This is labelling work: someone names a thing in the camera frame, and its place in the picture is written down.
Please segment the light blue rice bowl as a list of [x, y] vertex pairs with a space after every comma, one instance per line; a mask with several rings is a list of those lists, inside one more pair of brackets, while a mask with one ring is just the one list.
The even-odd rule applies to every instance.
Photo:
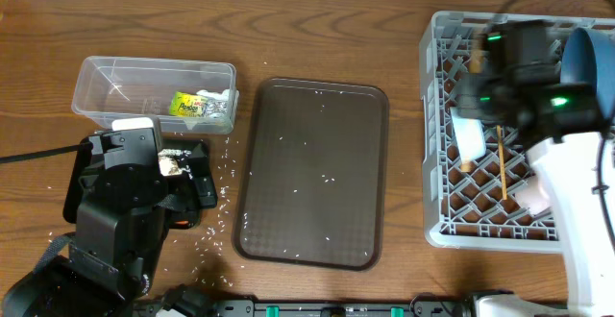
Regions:
[[482, 124], [478, 119], [461, 117], [457, 108], [450, 108], [456, 147], [463, 163], [482, 158], [486, 144]]

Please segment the foil snack wrapper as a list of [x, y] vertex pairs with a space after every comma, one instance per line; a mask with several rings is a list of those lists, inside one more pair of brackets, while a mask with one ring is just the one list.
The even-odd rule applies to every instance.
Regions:
[[199, 90], [196, 94], [177, 91], [169, 106], [169, 114], [189, 118], [221, 118], [227, 115], [230, 91]]

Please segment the dark blue plate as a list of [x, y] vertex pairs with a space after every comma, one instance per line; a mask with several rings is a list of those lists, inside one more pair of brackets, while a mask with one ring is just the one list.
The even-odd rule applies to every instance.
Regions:
[[575, 29], [564, 47], [560, 82], [591, 85], [601, 111], [610, 115], [614, 109], [614, 40], [597, 30]]

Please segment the brown mushroom piece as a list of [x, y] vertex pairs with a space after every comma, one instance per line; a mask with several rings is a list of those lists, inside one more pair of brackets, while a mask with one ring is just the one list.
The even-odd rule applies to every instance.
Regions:
[[160, 173], [165, 177], [182, 174], [182, 170], [180, 169], [178, 162], [174, 158], [160, 157], [159, 167]]

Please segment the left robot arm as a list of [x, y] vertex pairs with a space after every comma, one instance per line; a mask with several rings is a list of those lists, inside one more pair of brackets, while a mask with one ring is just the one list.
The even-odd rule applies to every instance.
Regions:
[[7, 316], [132, 316], [153, 284], [172, 229], [196, 226], [217, 205], [209, 147], [162, 143], [152, 128], [84, 138], [56, 237], [5, 295]]

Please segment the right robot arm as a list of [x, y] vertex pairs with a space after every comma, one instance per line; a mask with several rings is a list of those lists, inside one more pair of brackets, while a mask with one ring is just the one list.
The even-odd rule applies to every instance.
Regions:
[[543, 20], [494, 24], [478, 38], [480, 72], [455, 85], [460, 157], [486, 148], [485, 125], [517, 130], [532, 189], [550, 209], [564, 258], [570, 316], [614, 313], [614, 41], [577, 28], [560, 59]]

